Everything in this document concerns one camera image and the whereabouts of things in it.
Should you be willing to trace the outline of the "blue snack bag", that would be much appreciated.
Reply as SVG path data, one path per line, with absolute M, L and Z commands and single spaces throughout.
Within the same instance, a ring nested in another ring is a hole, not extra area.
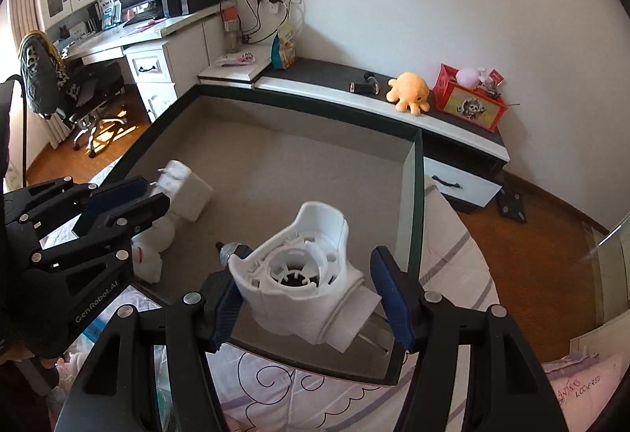
M 286 70 L 297 60 L 295 29 L 289 21 L 284 21 L 273 38 L 271 64 L 275 70 Z

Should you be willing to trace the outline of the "white desk with drawers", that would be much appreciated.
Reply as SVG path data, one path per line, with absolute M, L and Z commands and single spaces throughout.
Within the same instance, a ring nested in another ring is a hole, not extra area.
M 223 2 L 182 17 L 119 26 L 74 44 L 66 61 L 84 65 L 119 61 L 138 88 L 150 122 L 191 87 L 198 74 L 225 54 Z

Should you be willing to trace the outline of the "black white tv cabinet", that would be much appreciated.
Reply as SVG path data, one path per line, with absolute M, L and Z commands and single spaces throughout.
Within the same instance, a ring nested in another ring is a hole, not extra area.
M 510 157 L 499 133 L 484 131 L 435 107 L 420 116 L 397 111 L 384 97 L 389 90 L 385 75 L 375 76 L 378 94 L 352 93 L 350 86 L 366 83 L 367 74 L 361 68 L 300 58 L 287 70 L 266 68 L 254 87 L 348 107 L 418 129 L 425 174 L 463 211 L 484 208 L 505 193 L 503 169 Z

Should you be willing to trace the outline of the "black office chair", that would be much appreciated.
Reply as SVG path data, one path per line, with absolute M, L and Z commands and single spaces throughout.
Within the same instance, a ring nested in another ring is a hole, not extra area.
M 125 94 L 120 65 L 113 61 L 69 68 L 45 32 L 34 30 L 22 39 L 18 57 L 24 85 L 24 105 L 45 120 L 55 116 L 78 134 L 72 148 L 81 148 L 87 137 L 87 156 L 97 156 L 95 140 L 106 126 L 123 127 L 126 112 L 109 113 L 112 104 Z

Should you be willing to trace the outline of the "yellow octopus plush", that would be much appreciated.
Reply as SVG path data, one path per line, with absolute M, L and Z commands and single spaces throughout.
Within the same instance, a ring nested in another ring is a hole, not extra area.
M 419 116 L 430 110 L 428 102 L 430 90 L 421 76 L 403 72 L 397 78 L 390 79 L 387 84 L 390 90 L 385 94 L 385 99 L 392 103 L 397 111 Z

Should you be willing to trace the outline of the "white power adapter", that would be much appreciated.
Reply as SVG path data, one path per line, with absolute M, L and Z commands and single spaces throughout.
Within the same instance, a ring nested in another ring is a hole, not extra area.
M 171 214 L 188 222 L 198 220 L 213 197 L 213 188 L 175 159 L 160 170 L 154 191 L 162 192 L 170 199 Z

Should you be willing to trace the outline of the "pink storage box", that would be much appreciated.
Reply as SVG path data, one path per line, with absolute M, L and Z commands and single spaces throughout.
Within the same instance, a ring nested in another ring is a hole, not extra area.
M 108 174 L 109 182 L 157 181 L 179 160 L 213 188 L 195 222 L 183 222 L 148 294 L 169 304 L 220 267 L 217 244 L 258 247 L 296 218 L 303 203 L 338 209 L 347 255 L 369 271 L 375 247 L 417 274 L 424 222 L 423 144 L 408 124 L 272 91 L 198 85 L 148 127 Z

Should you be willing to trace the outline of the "white plastic housing part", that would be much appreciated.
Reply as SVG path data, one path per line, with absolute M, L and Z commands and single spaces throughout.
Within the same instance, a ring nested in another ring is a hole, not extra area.
M 345 352 L 380 303 L 347 259 L 349 225 L 336 208 L 303 203 L 293 222 L 226 265 L 266 331 Z

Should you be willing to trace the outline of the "pink pillow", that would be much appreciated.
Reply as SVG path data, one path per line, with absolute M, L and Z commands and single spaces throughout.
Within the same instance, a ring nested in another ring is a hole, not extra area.
M 573 352 L 543 364 L 569 431 L 586 431 L 616 390 L 624 367 L 620 353 L 601 358 L 598 353 Z

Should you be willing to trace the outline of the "black bathroom scale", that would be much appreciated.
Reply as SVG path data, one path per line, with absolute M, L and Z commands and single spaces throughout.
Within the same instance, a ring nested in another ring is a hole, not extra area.
M 495 196 L 495 200 L 498 205 L 498 213 L 503 218 L 526 223 L 523 196 L 520 192 L 502 187 Z

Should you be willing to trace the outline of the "white small figure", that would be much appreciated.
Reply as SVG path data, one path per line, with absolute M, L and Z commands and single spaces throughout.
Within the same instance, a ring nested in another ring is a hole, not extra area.
M 133 272 L 138 279 L 156 284 L 161 279 L 161 253 L 171 247 L 175 223 L 169 216 L 158 219 L 149 229 L 132 238 Z

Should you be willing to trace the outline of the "orange cap bottle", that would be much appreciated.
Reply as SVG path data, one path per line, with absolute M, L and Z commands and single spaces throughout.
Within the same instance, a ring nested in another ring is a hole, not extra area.
M 228 54 L 235 54 L 241 50 L 243 34 L 241 33 L 241 23 L 236 6 L 229 6 L 221 11 L 223 29 L 225 35 L 225 48 Z

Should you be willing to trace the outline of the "pink plush toy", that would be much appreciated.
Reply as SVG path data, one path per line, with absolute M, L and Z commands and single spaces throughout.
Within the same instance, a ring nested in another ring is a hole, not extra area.
M 479 87 L 485 80 L 486 70 L 484 68 L 473 68 L 472 66 L 466 66 L 460 68 L 456 72 L 456 81 L 459 86 L 465 89 L 474 90 Z

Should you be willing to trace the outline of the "red cartoon storage box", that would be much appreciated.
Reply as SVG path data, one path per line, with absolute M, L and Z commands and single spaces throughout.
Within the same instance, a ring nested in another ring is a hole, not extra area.
M 435 107 L 441 112 L 494 133 L 498 122 L 508 110 L 508 105 L 500 95 L 492 96 L 481 85 L 474 89 L 461 85 L 456 78 L 457 72 L 457 68 L 444 63 L 440 66 L 432 89 Z

